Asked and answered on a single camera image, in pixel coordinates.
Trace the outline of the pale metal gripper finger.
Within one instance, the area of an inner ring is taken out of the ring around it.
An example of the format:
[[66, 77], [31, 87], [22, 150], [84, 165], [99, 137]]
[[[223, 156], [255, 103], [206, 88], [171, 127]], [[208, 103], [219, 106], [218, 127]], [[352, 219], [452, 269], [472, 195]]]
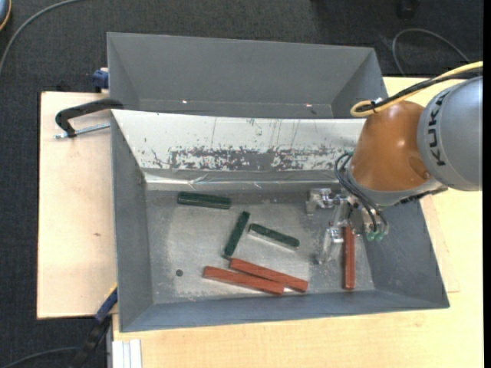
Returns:
[[305, 203], [307, 214], [314, 214], [316, 209], [330, 209], [334, 205], [334, 197], [329, 188], [311, 189]]
[[317, 262], [322, 265], [330, 261], [337, 261], [341, 256], [344, 237], [341, 227], [327, 228], [319, 243]]

